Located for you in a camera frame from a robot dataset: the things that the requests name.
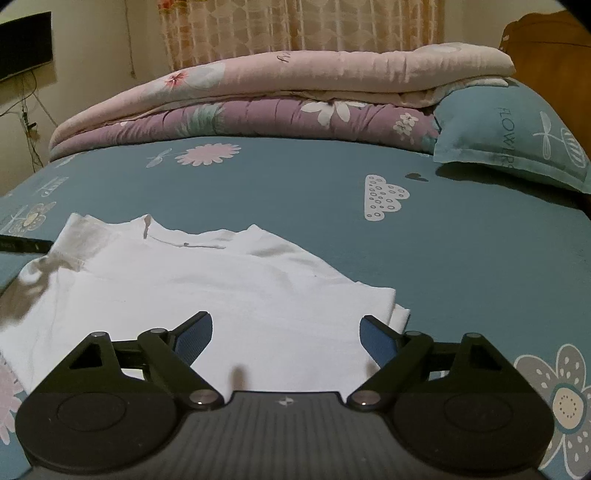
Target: bed sheet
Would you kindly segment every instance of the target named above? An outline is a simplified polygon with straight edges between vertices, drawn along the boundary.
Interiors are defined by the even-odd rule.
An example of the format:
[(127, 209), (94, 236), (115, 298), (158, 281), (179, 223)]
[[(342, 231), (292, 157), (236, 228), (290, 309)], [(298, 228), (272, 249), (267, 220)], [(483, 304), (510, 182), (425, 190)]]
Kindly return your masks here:
[[(112, 223), (150, 213), (190, 233), (255, 223), (353, 280), (396, 288), (409, 329), (443, 342), (480, 332), (551, 406), (569, 393), (583, 408), (577, 422), (555, 408), (544, 471), (591, 469), (591, 222), (568, 192), (376, 145), (186, 138), (55, 161), (0, 200), (0, 232), (55, 239), (72, 212)], [(0, 286), (31, 258), (0, 254)], [(25, 392), (1, 362), (0, 374), (10, 478), (25, 468), (11, 431)]]

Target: headboard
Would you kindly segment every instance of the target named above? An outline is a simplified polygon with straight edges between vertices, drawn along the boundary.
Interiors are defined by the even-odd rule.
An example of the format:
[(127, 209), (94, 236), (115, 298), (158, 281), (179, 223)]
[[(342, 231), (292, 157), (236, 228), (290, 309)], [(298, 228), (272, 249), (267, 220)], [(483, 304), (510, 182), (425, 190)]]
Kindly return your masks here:
[[(505, 27), (499, 49), (515, 64), (513, 77), (544, 97), (591, 157), (591, 33), (566, 10), (528, 14)], [(578, 201), (591, 219), (591, 196)]]

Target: pillow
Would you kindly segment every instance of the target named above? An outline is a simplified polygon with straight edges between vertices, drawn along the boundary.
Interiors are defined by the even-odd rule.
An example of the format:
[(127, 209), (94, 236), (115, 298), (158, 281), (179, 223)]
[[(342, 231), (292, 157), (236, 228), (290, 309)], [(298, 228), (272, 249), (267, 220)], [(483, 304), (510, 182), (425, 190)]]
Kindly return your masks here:
[(435, 108), (436, 162), (482, 163), (539, 183), (591, 193), (591, 163), (556, 114), (532, 89), (474, 86)]

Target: curtain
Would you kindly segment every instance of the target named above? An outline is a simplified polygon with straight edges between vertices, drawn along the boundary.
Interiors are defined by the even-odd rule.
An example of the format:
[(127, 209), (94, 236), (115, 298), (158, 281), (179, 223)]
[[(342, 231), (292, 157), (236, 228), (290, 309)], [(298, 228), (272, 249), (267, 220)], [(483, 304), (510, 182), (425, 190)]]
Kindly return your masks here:
[(158, 0), (172, 70), (282, 50), (440, 43), (444, 0)]

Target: beige wall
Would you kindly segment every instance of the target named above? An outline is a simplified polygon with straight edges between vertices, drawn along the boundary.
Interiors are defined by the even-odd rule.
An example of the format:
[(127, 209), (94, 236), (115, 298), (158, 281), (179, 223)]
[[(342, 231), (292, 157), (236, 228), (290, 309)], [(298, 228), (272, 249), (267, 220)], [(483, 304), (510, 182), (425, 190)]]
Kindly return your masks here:
[[(35, 71), (38, 95), (53, 118), (72, 115), (137, 83), (167, 73), (155, 0), (128, 0), (137, 80), (130, 75), (123, 0), (15, 0), (0, 22), (52, 11), (54, 62)], [(33, 86), (32, 76), (26, 78)], [(0, 83), (0, 112), (18, 100), (20, 77)], [(37, 122), (37, 151), (47, 161), (54, 126), (34, 97), (27, 100)], [(27, 140), (16, 115), (0, 118), (0, 196), (33, 173)]]
[(497, 47), (508, 23), (563, 8), (556, 0), (446, 0), (445, 39)]

